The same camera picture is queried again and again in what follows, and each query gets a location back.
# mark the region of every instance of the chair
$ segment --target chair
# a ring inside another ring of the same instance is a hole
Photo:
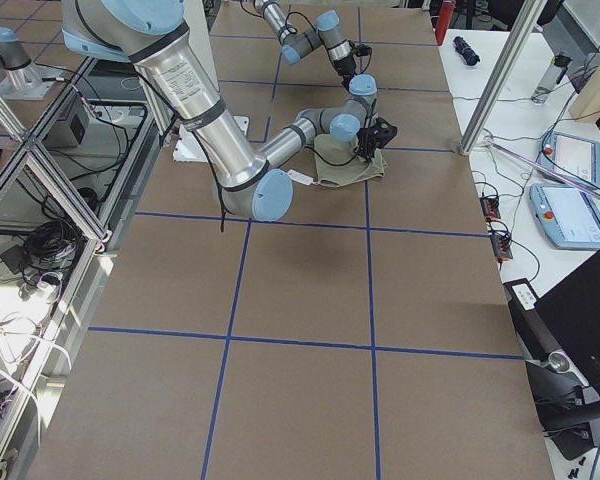
[[[524,0],[489,0],[489,15],[504,23],[507,30],[511,30],[523,3]],[[538,25],[544,25],[553,20],[563,3],[564,0],[549,0],[540,14]]]

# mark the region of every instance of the tangled wires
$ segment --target tangled wires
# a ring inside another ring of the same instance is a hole
[[[35,285],[45,273],[71,270],[81,251],[82,237],[71,222],[58,218],[43,223],[22,244],[22,278]]]

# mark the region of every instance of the green cloth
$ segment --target green cloth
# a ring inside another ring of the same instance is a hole
[[[318,135],[314,141],[314,148],[320,156],[334,165],[344,164],[354,155],[353,150],[358,146],[358,139],[351,142],[340,142],[331,135]],[[376,150],[371,162],[362,158],[355,158],[342,167],[326,164],[319,155],[316,159],[316,173],[318,184],[323,187],[344,187],[356,182],[363,182],[370,178],[384,176],[387,166],[380,150]]]

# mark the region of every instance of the white table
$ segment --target white table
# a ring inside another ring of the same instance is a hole
[[[463,37],[480,56],[480,62],[476,67],[467,66],[455,52],[453,39],[457,35]],[[444,44],[440,47],[440,55],[447,81],[449,82],[451,94],[454,96],[456,116],[463,131],[478,101],[455,97],[468,99],[480,97],[504,46],[507,35],[506,32],[449,30]],[[500,99],[529,98],[552,57],[553,52],[543,36],[539,33],[532,34],[500,94]],[[568,80],[565,78],[563,83],[568,83]],[[556,121],[573,91],[570,84],[565,85],[553,92],[544,105],[536,105],[528,100],[499,101],[487,121],[486,128],[493,135],[506,138],[540,137]],[[568,111],[563,118],[571,118]],[[600,131],[595,123],[562,121],[555,130],[600,142]],[[528,159],[536,158],[541,143],[540,140],[529,139],[518,141],[496,140],[496,142]],[[498,170],[501,173],[520,184],[525,183],[525,175],[532,170],[531,167],[510,157],[505,157],[498,152],[494,152],[494,154],[495,162],[497,162]],[[505,193],[518,195],[520,193],[519,187],[496,173],[494,160],[486,148],[476,147],[471,152],[470,161],[472,169],[482,172],[486,177],[486,181],[493,184],[501,195]],[[483,181],[480,173],[474,175],[476,181]],[[534,183],[545,183],[549,180],[535,171],[531,175],[518,207],[513,238],[532,250],[539,258],[541,270],[537,279],[533,282],[533,287],[542,296],[589,258],[593,252],[558,250],[551,245],[535,218],[528,194],[528,186]],[[482,191],[482,185],[478,185],[478,191]],[[492,193],[492,190],[486,187],[485,193]],[[502,220],[509,228],[513,226],[513,216],[517,204],[518,199],[516,198],[502,197],[500,199]],[[502,281],[506,282],[522,277],[531,278],[536,270],[536,262],[533,257],[517,245],[512,246],[512,253],[514,259],[504,262],[502,266]],[[580,467],[577,465],[577,460],[571,462],[565,460],[553,442],[547,440],[546,443],[556,479],[563,480],[572,468]],[[592,451],[587,455],[587,462],[584,467],[580,467],[578,478],[589,478],[594,454],[595,451]],[[595,480],[600,480],[600,461]]]

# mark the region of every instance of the table surface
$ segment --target table surface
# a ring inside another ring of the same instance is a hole
[[[221,234],[207,167],[164,152],[29,479],[552,478],[428,14],[338,13],[400,128],[385,178]],[[256,146],[347,97],[236,3],[211,37]]]
[[[465,65],[462,58],[455,52],[453,39],[457,35],[462,36],[480,56],[480,62],[475,68]],[[467,99],[480,97],[502,51],[507,35],[506,32],[449,30],[445,42],[440,47],[442,63],[451,94],[454,97],[455,111],[460,128],[463,131],[478,103],[477,100]],[[542,78],[553,55],[542,34],[531,34],[499,99],[528,99],[535,90],[540,78]],[[526,158],[534,160],[540,149],[541,142],[540,140],[533,140],[533,138],[540,137],[558,119],[563,106],[570,100],[573,92],[574,89],[570,81],[565,78],[560,88],[549,96],[544,105],[536,105],[529,100],[499,101],[496,103],[487,121],[486,128],[493,135],[505,138],[531,137],[532,139],[515,141],[497,140],[497,142],[512,151],[524,155]],[[564,118],[570,119],[572,117],[567,111]],[[600,130],[595,123],[565,120],[556,126],[556,131],[600,142]],[[479,142],[479,145],[470,155],[475,180],[483,180],[481,174],[477,173],[481,172],[486,176],[487,182],[493,184],[501,194],[519,195],[521,192],[520,187],[498,175],[495,171],[495,166],[497,165],[499,172],[520,184],[524,184],[526,178],[521,175],[529,172],[531,168],[522,162],[511,160],[498,152],[495,152],[495,158],[492,158],[486,148],[480,146],[481,144],[483,144],[482,141]],[[534,171],[528,185],[534,183],[552,182]],[[480,192],[482,186],[478,185],[477,187]],[[501,199],[500,211],[502,220],[509,227],[513,225],[517,204],[517,198],[503,197]],[[596,201],[596,204],[600,209],[600,202]],[[559,283],[594,253],[592,251],[570,251],[554,248],[544,235],[535,218],[533,207],[528,198],[528,188],[525,189],[517,211],[513,238],[532,250],[540,260],[540,274],[532,283],[540,296]],[[535,261],[519,246],[513,245],[512,250],[514,259],[503,264],[501,270],[502,281],[505,282],[524,277],[530,278],[536,269]],[[547,441],[547,447],[551,454],[556,478],[564,478],[575,467],[580,467],[582,470],[580,474],[588,478],[588,469],[593,459],[593,452],[591,452],[591,455],[588,455],[588,465],[581,467],[577,465],[577,461],[566,461],[558,452],[553,442]],[[600,468],[597,471],[596,480],[600,480]]]

